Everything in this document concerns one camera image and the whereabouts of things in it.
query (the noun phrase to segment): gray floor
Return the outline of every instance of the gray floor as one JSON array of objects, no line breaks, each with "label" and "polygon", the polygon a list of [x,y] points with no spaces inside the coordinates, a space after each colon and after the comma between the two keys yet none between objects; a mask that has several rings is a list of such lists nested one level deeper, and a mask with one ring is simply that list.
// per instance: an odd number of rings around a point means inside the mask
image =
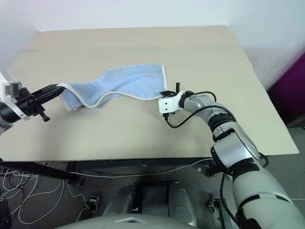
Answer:
[{"label": "gray floor", "polygon": [[[289,130],[293,140],[295,141],[300,154],[289,156],[272,156],[269,157],[270,165],[267,168],[283,185],[291,198],[305,198],[305,130],[295,128]],[[53,162],[53,167],[64,169],[66,164],[62,162]],[[118,190],[135,181],[151,181],[151,180],[178,180],[187,190],[189,197],[196,210],[198,219],[198,227],[201,229],[220,229],[220,222],[217,220],[217,214],[208,213],[205,204],[211,198],[219,197],[219,187],[221,176],[207,178],[204,173],[198,172],[199,166],[188,167],[166,175],[149,176],[149,177],[128,177],[128,178],[87,178],[85,187],[71,186],[74,194],[83,193],[86,198],[91,194],[100,192],[102,195],[102,203],[99,213],[109,202],[109,199],[114,195],[114,190]],[[115,174],[129,173],[151,173],[160,172],[172,167],[130,167],[130,168],[115,168],[103,169],[100,171]],[[83,173],[96,174],[92,171],[83,170]],[[40,177],[38,186],[34,193],[48,192],[57,187],[59,181],[55,179]],[[26,190],[31,190],[33,181],[25,186]],[[43,194],[29,199],[20,212],[21,219],[25,222],[34,221],[45,213],[47,213],[57,202],[62,188],[50,194]],[[233,203],[232,183],[226,180],[224,186],[224,195],[227,198],[229,208],[236,211]],[[22,195],[18,194],[16,198],[9,199],[9,205],[15,209],[21,202]],[[143,211],[147,214],[166,215],[166,192],[162,188],[147,189],[144,194]],[[294,203],[299,207],[305,215],[305,200],[294,200]],[[65,183],[64,193],[58,206],[47,217],[31,225],[21,224],[16,216],[13,227],[14,229],[48,229],[55,228],[61,225],[72,223],[77,218],[80,210],[83,208],[83,200],[81,197],[72,198],[69,194],[67,184]]]}]

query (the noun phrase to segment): table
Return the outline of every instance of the table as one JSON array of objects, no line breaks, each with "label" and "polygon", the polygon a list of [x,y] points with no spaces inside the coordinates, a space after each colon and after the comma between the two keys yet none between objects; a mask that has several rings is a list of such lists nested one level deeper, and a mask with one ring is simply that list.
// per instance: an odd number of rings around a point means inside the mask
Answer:
[{"label": "table", "polygon": [[[296,154],[285,125],[233,33],[225,26],[39,32],[9,72],[31,92],[54,83],[82,83],[119,66],[159,63],[168,89],[212,91],[265,155]],[[0,138],[4,161],[82,161],[209,157],[213,144],[198,117],[171,129],[157,101],[127,97],[94,109],[44,105],[51,118],[18,121]],[[179,111],[171,122],[189,113]]]}]

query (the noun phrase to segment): blue towel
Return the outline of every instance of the blue towel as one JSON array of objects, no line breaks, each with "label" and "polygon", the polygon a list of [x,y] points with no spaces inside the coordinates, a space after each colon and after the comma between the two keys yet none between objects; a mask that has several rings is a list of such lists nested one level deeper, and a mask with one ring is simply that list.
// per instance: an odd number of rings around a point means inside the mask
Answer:
[{"label": "blue towel", "polygon": [[61,83],[58,86],[66,88],[60,98],[68,111],[82,105],[94,108],[124,95],[155,100],[161,97],[159,92],[167,90],[164,66],[159,64],[113,68],[89,83]]}]

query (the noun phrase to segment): white wall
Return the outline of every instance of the white wall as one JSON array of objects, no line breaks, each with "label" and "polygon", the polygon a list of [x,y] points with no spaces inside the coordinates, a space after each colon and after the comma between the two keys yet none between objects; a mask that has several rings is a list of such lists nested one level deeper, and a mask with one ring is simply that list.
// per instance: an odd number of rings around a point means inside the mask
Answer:
[{"label": "white wall", "polygon": [[[265,88],[304,51],[305,0],[0,0],[2,68],[34,30],[228,25]],[[17,14],[11,15],[12,8]]]}]

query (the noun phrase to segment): beige table top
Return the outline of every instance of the beige table top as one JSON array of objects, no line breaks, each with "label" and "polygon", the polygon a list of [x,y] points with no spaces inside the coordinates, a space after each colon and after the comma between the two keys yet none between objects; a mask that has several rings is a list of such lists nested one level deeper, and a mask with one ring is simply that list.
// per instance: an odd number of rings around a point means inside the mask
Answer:
[{"label": "beige table top", "polygon": [[[212,91],[236,116],[260,152],[298,150],[236,38],[225,26],[132,28],[38,33],[9,68],[31,92],[53,83],[82,83],[126,65],[165,66],[168,87]],[[211,156],[211,132],[200,118],[171,129],[157,101],[127,97],[94,109],[44,105],[51,118],[18,121],[0,138],[6,161]],[[172,115],[177,124],[189,113]]]}]

